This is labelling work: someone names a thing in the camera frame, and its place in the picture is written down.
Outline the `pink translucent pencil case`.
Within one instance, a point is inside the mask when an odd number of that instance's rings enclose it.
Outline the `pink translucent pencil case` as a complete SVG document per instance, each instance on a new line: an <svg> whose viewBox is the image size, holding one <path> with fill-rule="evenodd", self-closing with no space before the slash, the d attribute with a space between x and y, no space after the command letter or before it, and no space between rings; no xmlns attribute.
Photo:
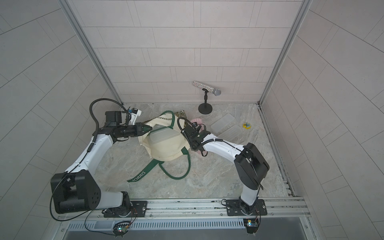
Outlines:
<svg viewBox="0 0 384 240"><path fill-rule="evenodd" d="M203 124L203 120L200 119L200 118L196 118L196 119L190 120L190 122L193 123L193 124L197 124L197 125L202 125Z"/></svg>

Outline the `cream canvas tote bag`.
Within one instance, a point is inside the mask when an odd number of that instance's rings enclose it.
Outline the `cream canvas tote bag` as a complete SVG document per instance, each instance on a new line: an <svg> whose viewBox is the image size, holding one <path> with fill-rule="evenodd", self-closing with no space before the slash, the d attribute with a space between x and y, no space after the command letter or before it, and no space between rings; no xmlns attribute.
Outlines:
<svg viewBox="0 0 384 240"><path fill-rule="evenodd" d="M177 115L175 115L174 112L165 111L160 116L146 123L153 128L152 130L169 127L180 132L180 135L157 144L149 144L149 133L138 137L140 145L145 147L152 161L134 178L128 180L129 183L140 181L156 166L159 166L164 174L173 180L181 180L189 174L191 169L191 156L189 154L190 145L187 142L187 139L182 135L180 129L175 125L177 123L177 119ZM168 173L163 167L163 164L165 162L176 160L181 156L187 157L188 169L184 175L176 177Z"/></svg>

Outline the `clear translucent pencil case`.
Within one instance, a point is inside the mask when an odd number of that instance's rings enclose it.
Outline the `clear translucent pencil case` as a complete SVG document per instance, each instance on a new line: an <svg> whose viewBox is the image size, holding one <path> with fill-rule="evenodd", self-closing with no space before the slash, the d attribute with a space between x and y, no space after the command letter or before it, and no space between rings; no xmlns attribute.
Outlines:
<svg viewBox="0 0 384 240"><path fill-rule="evenodd" d="M231 114L226 114L211 125L212 133L219 134L228 124L235 119Z"/></svg>

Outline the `ribbed clear pencil case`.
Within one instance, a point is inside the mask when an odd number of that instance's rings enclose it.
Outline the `ribbed clear pencil case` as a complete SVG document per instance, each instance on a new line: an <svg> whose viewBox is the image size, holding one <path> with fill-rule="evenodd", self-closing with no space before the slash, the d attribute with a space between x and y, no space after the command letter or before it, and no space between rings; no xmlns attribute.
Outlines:
<svg viewBox="0 0 384 240"><path fill-rule="evenodd" d="M234 143L236 138L239 137L242 133L242 128L240 126L232 126L220 136L221 139Z"/></svg>

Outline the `clear rounded pencil case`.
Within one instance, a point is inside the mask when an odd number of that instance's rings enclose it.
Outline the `clear rounded pencil case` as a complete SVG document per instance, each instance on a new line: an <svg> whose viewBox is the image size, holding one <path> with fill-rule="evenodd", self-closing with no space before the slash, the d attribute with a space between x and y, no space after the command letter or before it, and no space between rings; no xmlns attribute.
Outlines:
<svg viewBox="0 0 384 240"><path fill-rule="evenodd" d="M168 139L175 138L180 135L180 132L169 127L158 128L149 132L149 144L157 144Z"/></svg>

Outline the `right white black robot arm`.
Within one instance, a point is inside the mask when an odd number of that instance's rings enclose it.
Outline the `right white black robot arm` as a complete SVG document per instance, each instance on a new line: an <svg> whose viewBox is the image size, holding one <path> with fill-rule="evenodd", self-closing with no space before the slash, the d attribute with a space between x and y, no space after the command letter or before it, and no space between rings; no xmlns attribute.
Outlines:
<svg viewBox="0 0 384 240"><path fill-rule="evenodd" d="M236 208L243 215L256 214L259 192L264 188L262 181L270 170L268 162L258 148L252 143L244 146L220 139L209 131L202 130L200 126L188 124L184 128L180 127L180 130L193 151L214 153L235 165L243 183Z"/></svg>

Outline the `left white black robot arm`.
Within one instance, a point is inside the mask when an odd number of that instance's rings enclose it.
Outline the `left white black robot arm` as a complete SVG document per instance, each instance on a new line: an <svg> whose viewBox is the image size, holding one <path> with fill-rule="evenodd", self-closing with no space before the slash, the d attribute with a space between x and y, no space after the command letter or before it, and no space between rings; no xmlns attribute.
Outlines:
<svg viewBox="0 0 384 240"><path fill-rule="evenodd" d="M138 109L124 112L127 122L122 123L123 112L106 112L103 127L96 124L93 137L79 158L63 173L51 179L52 200L57 214L102 210L106 218L126 217L133 206L127 192L108 192L102 190L94 178L96 168L112 145L119 140L143 136L152 127L137 123L141 115Z"/></svg>

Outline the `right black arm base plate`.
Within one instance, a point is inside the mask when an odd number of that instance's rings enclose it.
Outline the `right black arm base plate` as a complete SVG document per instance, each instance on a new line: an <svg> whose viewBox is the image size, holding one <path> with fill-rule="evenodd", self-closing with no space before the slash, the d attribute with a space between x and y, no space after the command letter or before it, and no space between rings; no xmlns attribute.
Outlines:
<svg viewBox="0 0 384 240"><path fill-rule="evenodd" d="M268 214L265 201L257 199L251 206L241 199L223 199L221 204L226 207L228 216L266 216Z"/></svg>

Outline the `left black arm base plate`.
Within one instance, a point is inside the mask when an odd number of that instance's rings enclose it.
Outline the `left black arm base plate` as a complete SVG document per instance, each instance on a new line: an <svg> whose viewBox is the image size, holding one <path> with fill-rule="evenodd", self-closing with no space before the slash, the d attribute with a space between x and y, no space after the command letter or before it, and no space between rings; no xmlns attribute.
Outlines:
<svg viewBox="0 0 384 240"><path fill-rule="evenodd" d="M128 206L102 210L105 218L143 218L147 210L147 201L131 201Z"/></svg>

